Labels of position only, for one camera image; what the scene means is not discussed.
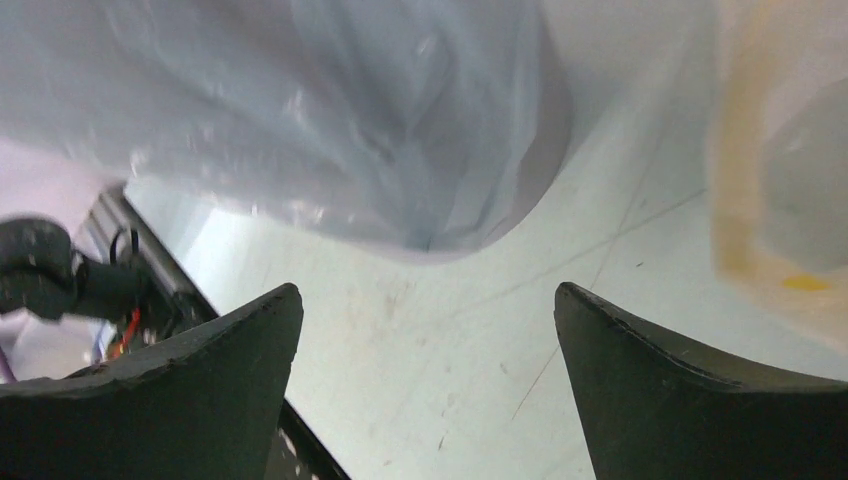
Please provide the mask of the grey plastic trash bin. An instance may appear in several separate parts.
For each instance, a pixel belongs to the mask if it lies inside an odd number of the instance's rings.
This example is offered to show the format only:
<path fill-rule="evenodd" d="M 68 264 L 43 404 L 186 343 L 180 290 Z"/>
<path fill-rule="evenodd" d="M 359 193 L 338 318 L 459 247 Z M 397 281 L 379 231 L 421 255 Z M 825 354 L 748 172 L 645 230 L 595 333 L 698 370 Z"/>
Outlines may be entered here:
<path fill-rule="evenodd" d="M 541 105 L 538 130 L 520 164 L 515 194 L 509 215 L 482 242 L 474 247 L 418 252 L 393 246 L 369 246 L 377 255 L 397 262 L 443 264 L 468 257 L 485 249 L 519 225 L 547 193 L 561 168 L 574 126 L 574 102 L 551 29 L 540 27 Z"/>

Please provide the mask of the clear bag with yellow rim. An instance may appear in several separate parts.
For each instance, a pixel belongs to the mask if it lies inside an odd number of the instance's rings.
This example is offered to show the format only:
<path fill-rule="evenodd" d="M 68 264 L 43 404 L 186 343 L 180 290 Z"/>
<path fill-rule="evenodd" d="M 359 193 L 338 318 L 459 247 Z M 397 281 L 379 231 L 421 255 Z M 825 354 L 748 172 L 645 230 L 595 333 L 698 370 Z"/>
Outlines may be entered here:
<path fill-rule="evenodd" d="M 847 5 L 720 1 L 708 146 L 719 278 L 847 347 Z"/>

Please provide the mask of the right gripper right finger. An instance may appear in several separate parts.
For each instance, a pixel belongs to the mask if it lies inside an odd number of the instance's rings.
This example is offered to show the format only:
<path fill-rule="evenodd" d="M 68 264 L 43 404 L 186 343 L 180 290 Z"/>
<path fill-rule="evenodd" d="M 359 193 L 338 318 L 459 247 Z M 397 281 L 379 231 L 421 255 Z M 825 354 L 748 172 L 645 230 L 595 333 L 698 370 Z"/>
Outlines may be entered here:
<path fill-rule="evenodd" d="M 847 385 L 757 363 L 571 282 L 558 340 L 599 479 L 843 479 Z"/>

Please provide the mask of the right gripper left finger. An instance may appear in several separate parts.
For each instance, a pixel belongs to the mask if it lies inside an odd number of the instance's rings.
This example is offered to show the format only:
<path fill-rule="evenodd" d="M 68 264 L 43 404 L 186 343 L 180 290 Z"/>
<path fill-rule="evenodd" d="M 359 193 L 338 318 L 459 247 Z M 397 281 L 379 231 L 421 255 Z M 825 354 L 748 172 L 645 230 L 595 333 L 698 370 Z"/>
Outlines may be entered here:
<path fill-rule="evenodd" d="M 101 366 L 3 386 L 2 477 L 262 478 L 302 321 L 285 284 Z"/>

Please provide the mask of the light blue trash bag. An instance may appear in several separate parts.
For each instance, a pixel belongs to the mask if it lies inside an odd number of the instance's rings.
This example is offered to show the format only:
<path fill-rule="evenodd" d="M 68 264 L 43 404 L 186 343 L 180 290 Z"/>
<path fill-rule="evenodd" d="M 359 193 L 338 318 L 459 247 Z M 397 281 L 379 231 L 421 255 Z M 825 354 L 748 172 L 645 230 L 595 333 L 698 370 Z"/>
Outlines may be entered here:
<path fill-rule="evenodd" d="M 538 129 L 534 1 L 5 1 L 1 133 L 327 236 L 482 248 Z"/>

